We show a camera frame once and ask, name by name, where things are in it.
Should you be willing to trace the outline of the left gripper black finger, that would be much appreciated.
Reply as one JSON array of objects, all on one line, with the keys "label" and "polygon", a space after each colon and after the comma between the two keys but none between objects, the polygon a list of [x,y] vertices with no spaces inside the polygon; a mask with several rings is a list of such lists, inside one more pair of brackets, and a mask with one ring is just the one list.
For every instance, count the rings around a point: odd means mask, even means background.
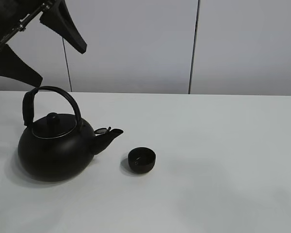
[{"label": "left gripper black finger", "polygon": [[48,0],[40,22],[63,37],[79,53],[86,52],[87,44],[72,20],[65,0]]},{"label": "left gripper black finger", "polygon": [[39,87],[43,80],[42,76],[24,63],[7,44],[0,50],[0,76],[34,87]]}]

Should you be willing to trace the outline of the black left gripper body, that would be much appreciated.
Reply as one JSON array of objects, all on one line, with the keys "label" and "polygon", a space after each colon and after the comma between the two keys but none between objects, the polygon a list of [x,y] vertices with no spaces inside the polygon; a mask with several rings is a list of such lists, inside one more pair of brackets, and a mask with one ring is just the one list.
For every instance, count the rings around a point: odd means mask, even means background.
[{"label": "black left gripper body", "polygon": [[55,9],[58,0],[0,0],[0,51],[40,13]]}]

